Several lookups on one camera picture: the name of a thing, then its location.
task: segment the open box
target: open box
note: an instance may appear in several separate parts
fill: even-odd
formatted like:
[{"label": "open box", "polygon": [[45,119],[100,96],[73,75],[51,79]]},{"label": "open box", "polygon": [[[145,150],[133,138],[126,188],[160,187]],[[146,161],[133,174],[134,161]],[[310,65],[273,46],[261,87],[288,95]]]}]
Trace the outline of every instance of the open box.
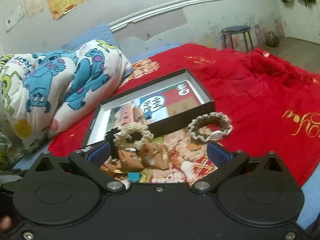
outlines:
[{"label": "open box", "polygon": [[107,131],[130,122],[148,125],[156,138],[214,111],[211,95],[185,68],[101,102],[81,147],[103,141]]}]

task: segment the wall molding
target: wall molding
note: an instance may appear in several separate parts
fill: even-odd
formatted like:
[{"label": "wall molding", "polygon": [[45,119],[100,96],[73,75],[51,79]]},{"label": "wall molding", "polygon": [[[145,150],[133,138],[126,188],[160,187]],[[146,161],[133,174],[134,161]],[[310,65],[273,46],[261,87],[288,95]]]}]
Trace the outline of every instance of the wall molding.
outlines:
[{"label": "wall molding", "polygon": [[114,33],[125,28],[129,23],[137,23],[143,21],[145,19],[167,13],[170,11],[174,11],[186,6],[195,5],[199,3],[205,2],[213,2],[213,1],[221,1],[221,0],[176,0],[169,3],[160,4],[137,13],[131,14],[124,18],[121,18],[117,21],[114,21],[109,24],[111,31]]}]

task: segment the floor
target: floor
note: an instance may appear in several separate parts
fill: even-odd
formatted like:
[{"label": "floor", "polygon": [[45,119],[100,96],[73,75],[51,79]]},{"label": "floor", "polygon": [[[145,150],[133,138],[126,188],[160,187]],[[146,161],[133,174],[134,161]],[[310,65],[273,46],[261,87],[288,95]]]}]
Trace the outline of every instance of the floor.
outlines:
[{"label": "floor", "polygon": [[260,48],[309,72],[320,73],[320,45],[294,38],[282,38],[278,48]]}]

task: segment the pink spot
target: pink spot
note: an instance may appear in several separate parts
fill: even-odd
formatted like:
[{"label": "pink spot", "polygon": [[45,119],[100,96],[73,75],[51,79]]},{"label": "pink spot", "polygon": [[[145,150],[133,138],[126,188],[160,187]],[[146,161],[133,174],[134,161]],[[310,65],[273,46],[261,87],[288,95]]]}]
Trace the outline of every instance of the pink spot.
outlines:
[{"label": "pink spot", "polygon": [[80,94],[83,91],[83,88],[80,88],[77,93]]},{"label": "pink spot", "polygon": [[95,56],[95,57],[93,58],[93,60],[94,60],[95,62],[101,62],[101,61],[102,61],[102,57],[101,57],[101,56]]},{"label": "pink spot", "polygon": [[52,123],[51,123],[51,130],[56,131],[56,130],[58,130],[58,127],[59,127],[58,121],[56,119],[53,119]]}]

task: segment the ball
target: ball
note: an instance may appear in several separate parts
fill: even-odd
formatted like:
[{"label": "ball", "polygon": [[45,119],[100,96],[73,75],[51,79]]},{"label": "ball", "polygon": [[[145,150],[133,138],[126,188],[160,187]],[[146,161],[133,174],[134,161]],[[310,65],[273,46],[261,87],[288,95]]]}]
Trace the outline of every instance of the ball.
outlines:
[{"label": "ball", "polygon": [[278,47],[280,43],[280,39],[278,34],[275,32],[268,32],[266,34],[266,45],[268,47]]}]

